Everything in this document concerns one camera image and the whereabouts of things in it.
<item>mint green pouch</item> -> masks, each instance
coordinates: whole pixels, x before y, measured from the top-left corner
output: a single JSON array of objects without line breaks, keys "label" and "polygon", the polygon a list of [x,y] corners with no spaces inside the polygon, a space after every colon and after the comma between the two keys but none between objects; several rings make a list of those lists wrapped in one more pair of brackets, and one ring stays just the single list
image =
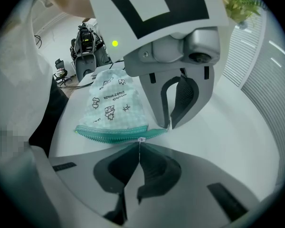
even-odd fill
[{"label": "mint green pouch", "polygon": [[150,139],[167,132],[166,129],[148,130],[133,80],[121,69],[109,69],[97,75],[90,87],[85,114],[75,131],[103,143]]}]

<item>cartoon print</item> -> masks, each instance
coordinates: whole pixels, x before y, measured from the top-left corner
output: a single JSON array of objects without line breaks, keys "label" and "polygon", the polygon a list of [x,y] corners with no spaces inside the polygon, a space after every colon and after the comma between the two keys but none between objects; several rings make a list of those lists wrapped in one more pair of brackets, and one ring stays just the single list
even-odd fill
[{"label": "cartoon print", "polygon": [[95,108],[95,109],[97,109],[97,108],[98,108],[99,99],[96,98],[96,97],[94,97],[92,100],[93,100],[93,105],[92,105],[92,107]]},{"label": "cartoon print", "polygon": [[113,79],[114,79],[114,78],[112,77],[110,80],[104,81],[103,86],[101,86],[101,87],[99,88],[99,90],[103,89],[103,87],[104,87],[105,85],[107,85],[108,83],[110,83]]},{"label": "cartoon print", "polygon": [[114,118],[114,105],[112,106],[108,106],[104,109],[104,113],[105,113],[105,116],[109,119],[109,120],[113,120]]},{"label": "cartoon print", "polygon": [[126,106],[126,107],[124,107],[124,108],[123,108],[123,110],[124,110],[124,111],[128,111],[128,110],[129,110],[129,108],[130,108],[130,106],[128,106],[128,104],[127,104],[127,106]]},{"label": "cartoon print", "polygon": [[124,85],[125,84],[125,80],[124,79],[119,79],[118,82],[119,82],[120,85]]}]

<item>office chair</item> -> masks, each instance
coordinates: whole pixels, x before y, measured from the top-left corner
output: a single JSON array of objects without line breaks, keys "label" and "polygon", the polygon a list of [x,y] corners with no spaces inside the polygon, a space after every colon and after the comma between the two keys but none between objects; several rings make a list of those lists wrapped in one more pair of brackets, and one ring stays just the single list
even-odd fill
[{"label": "office chair", "polygon": [[53,74],[56,81],[59,81],[60,79],[62,79],[62,83],[59,86],[62,86],[62,84],[66,85],[66,81],[69,79],[72,81],[71,78],[67,77],[67,71],[65,70],[65,65],[64,65],[63,60],[61,61],[60,58],[58,60],[56,60],[55,66],[57,69],[62,68],[62,71],[63,71],[63,74],[60,75],[59,77],[57,77],[56,74]]}]

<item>white table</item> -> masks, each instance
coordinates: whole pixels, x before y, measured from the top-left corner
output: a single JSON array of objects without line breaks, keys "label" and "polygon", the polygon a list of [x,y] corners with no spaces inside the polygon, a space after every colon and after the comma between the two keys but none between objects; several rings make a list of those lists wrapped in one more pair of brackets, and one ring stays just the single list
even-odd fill
[{"label": "white table", "polygon": [[[111,65],[97,68],[79,85],[93,81],[93,75]],[[124,68],[115,63],[112,68]],[[149,122],[159,128],[142,89],[139,78],[133,78]],[[169,88],[169,111],[174,107],[176,85]],[[75,90],[57,124],[50,157],[94,152],[114,145],[98,143],[74,132],[83,116],[89,87]],[[192,154],[211,161],[244,183],[259,200],[275,188],[279,154],[275,140],[262,115],[249,98],[231,81],[221,77],[208,104],[185,125],[169,130],[147,142]]]}]

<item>yellow light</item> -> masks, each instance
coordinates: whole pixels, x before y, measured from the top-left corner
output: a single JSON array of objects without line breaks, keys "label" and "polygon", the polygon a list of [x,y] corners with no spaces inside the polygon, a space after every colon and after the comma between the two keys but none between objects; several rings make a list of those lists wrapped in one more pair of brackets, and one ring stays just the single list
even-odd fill
[{"label": "yellow light", "polygon": [[112,42],[112,46],[113,46],[113,47],[118,46],[118,41],[117,41],[117,40],[114,40],[114,41]]}]

